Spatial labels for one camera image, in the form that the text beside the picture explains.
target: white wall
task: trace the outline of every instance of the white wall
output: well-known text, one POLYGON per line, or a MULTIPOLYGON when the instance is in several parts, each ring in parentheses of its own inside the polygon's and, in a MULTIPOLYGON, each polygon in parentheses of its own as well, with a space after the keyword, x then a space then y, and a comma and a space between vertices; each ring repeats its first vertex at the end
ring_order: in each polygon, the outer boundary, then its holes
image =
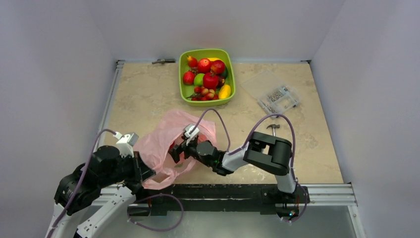
POLYGON ((223 48, 236 61, 311 59, 344 0, 89 0, 117 59, 223 48))
POLYGON ((0 3, 0 237, 44 237, 86 160, 113 59, 83 0, 0 3))
POLYGON ((348 0, 311 66, 369 237, 418 237, 420 2, 348 0))

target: green basket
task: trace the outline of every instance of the green basket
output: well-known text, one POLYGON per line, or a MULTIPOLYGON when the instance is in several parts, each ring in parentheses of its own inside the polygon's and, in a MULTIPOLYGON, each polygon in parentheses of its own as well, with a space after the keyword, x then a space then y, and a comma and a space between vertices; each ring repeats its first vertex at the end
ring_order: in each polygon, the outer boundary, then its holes
POLYGON ((181 91, 181 97, 187 102, 188 105, 192 107, 213 107, 217 105, 222 105, 229 102, 232 97, 235 95, 235 77, 233 76, 232 70, 232 62, 230 61, 229 54, 221 49, 201 49, 201 50, 193 50, 187 51, 183 53, 179 57, 179 89, 181 91), (225 84, 228 84, 232 89, 232 93, 228 98, 213 100, 213 101, 191 101, 187 99, 187 97, 191 96, 194 93, 194 85, 185 85, 182 82, 182 77, 184 76, 185 72, 187 72, 190 68, 187 64, 187 55, 200 60, 202 58, 219 58, 221 59, 229 72, 225 84))

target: bag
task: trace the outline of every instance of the bag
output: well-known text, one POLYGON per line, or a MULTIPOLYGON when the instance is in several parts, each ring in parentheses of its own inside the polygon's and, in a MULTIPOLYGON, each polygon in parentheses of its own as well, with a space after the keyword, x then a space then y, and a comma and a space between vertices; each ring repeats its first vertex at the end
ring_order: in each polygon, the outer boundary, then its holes
MULTIPOLYGON (((155 176, 143 181, 144 188, 166 188, 174 183, 176 177, 193 168, 197 162, 194 158, 184 159, 184 153, 181 153, 180 161, 176 164, 168 150, 173 143, 180 144, 183 141, 181 135, 184 128, 191 123, 196 124, 198 119, 181 110, 171 110, 163 116, 153 132, 139 139, 133 146, 135 151, 139 151, 143 162, 156 172, 155 176)), ((199 142, 209 140, 213 146, 217 146, 214 122, 201 120, 198 129, 199 142)))

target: hammer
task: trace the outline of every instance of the hammer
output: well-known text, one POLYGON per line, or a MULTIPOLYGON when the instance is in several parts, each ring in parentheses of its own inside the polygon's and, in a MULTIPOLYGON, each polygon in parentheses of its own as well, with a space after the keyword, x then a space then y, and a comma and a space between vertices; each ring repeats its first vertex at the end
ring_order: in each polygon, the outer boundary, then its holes
POLYGON ((273 136, 275 136, 275 129, 276 129, 276 128, 280 128, 280 125, 277 125, 277 124, 271 124, 271 125, 267 126, 267 129, 268 129, 269 127, 271 127, 271 128, 273 129, 273 136))

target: table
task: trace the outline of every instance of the table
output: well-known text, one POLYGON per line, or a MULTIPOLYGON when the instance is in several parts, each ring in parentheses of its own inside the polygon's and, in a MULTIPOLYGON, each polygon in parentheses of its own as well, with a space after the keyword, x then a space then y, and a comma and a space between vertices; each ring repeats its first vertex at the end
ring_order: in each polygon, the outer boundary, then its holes
MULTIPOLYGON (((242 145, 250 129, 265 116, 265 112, 240 86, 241 83, 265 70, 270 70, 284 82, 296 88, 301 104, 288 110, 296 133, 295 172, 300 183, 342 183, 341 172, 331 142, 329 130, 319 101, 311 69, 307 63, 234 63, 236 95, 225 105, 215 107, 221 114, 231 137, 231 148, 242 145)), ((140 137, 153 131, 162 116, 171 109, 181 109, 199 117, 205 108, 186 105, 180 97, 178 64, 152 65, 125 63, 115 100, 109 113, 107 128, 121 133, 135 132, 140 137)), ((223 127, 213 112, 205 119, 216 123, 219 149, 227 146, 223 127)), ((291 141, 290 129, 283 119, 267 119, 257 131, 271 134, 269 124, 280 124, 276 135, 291 141)), ((105 144, 114 144, 107 135, 105 144)), ((246 165, 235 173, 222 177, 200 163, 192 171, 177 178, 176 183, 276 183, 274 176, 246 165)))

